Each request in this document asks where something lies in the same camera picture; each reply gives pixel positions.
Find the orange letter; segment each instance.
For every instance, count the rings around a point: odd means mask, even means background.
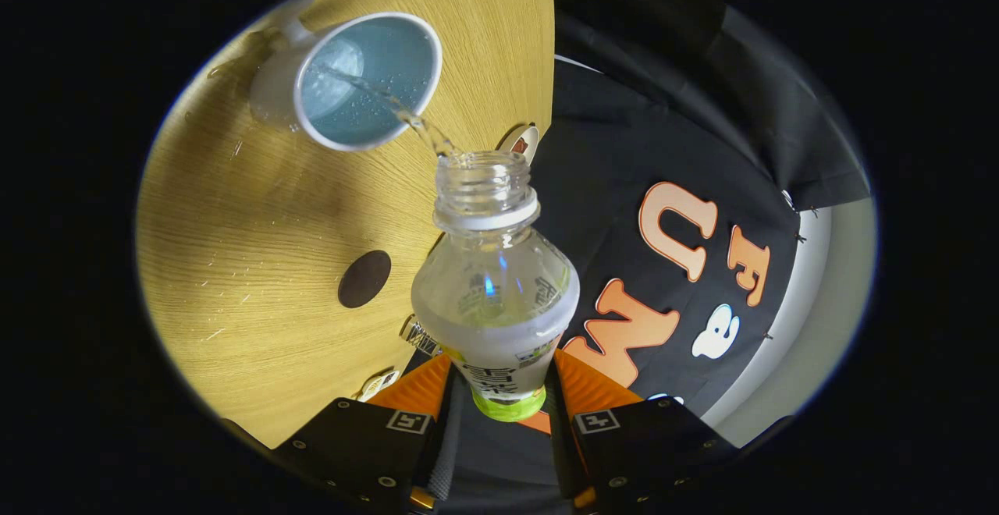
[[[638,378],[638,369],[627,350],[632,347],[663,345],[677,329],[681,314],[675,310],[660,314],[624,292],[624,281],[611,279],[599,298],[596,311],[600,314],[617,312],[627,320],[586,320],[586,333],[596,341],[600,351],[586,345],[586,338],[577,336],[565,343],[563,351],[611,377],[627,388]]]
[[[735,282],[749,290],[746,304],[756,306],[763,298],[766,270],[770,267],[770,246],[759,249],[759,246],[742,237],[738,224],[732,227],[732,241],[728,244],[728,268],[735,269],[736,264],[745,269],[735,274]]]
[[[688,280],[693,283],[704,270],[707,250],[697,247],[691,250],[684,244],[667,236],[659,227],[659,217],[665,211],[673,211],[700,228],[700,235],[710,238],[718,221],[718,206],[711,201],[702,201],[689,191],[668,181],[659,182],[645,193],[642,208],[638,209],[638,230],[650,248],[666,259],[686,269]]]

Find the mug handle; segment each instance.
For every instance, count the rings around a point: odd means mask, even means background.
[[[313,36],[313,33],[302,25],[302,20],[299,20],[300,15],[313,2],[315,0],[288,0],[272,11],[272,22],[281,29],[290,45],[294,46]]]

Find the small sticker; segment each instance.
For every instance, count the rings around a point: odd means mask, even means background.
[[[550,341],[547,341],[542,345],[538,345],[538,347],[534,349],[528,349],[528,351],[521,351],[520,353],[517,353],[517,361],[521,362],[521,369],[534,365],[540,360],[540,358],[547,355],[549,351],[552,351],[552,347],[556,344],[556,340],[558,339],[559,336],[553,337]]]
[[[403,431],[404,433],[422,435],[427,431],[429,419],[431,419],[431,416],[427,414],[396,410],[392,419],[389,419],[389,425],[386,425],[386,427],[396,431]]]
[[[620,423],[617,423],[617,418],[610,410],[575,414],[575,422],[579,425],[579,432],[584,435],[620,428]]]

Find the dark circular hole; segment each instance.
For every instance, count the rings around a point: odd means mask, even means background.
[[[392,258],[388,254],[381,250],[365,253],[343,273],[336,298],[347,308],[368,304],[389,280],[389,271],[392,271]]]

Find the water spill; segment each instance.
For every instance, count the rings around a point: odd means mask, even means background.
[[[460,150],[454,148],[450,139],[436,128],[434,124],[429,123],[424,118],[413,113],[402,101],[399,100],[395,95],[390,94],[385,89],[379,88],[377,86],[371,85],[367,80],[360,78],[359,76],[352,76],[350,74],[345,74],[332,68],[326,64],[317,64],[322,71],[328,72],[332,77],[347,82],[348,84],[360,89],[360,91],[365,91],[374,95],[375,99],[379,100],[385,104],[388,109],[392,110],[392,113],[396,114],[397,119],[410,125],[410,128],[420,137],[428,147],[434,151],[435,155],[439,157],[450,158],[454,155],[459,155]]]

